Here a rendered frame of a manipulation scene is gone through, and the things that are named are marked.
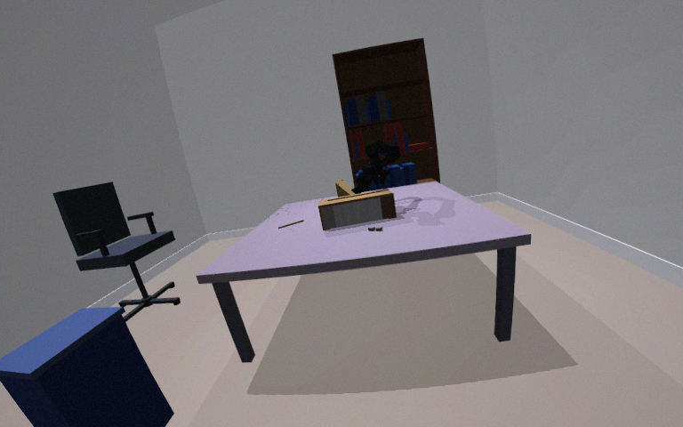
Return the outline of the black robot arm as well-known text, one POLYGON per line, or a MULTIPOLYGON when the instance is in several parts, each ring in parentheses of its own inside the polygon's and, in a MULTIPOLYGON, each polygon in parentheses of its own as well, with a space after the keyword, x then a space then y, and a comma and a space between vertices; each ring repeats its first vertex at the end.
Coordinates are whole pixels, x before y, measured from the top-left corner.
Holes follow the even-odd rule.
MULTIPOLYGON (((379 153, 385 153, 382 160, 382 167, 385 168, 387 164, 393 163, 399 159, 399 146, 393 142, 386 142, 382 139, 374 142, 372 145, 366 147, 366 154, 370 157, 370 161, 375 158, 380 158, 379 153)), ((358 183, 352 191, 355 194, 361 193, 364 189, 368 190, 373 178, 367 173, 362 173, 358 176, 356 182, 358 183)))

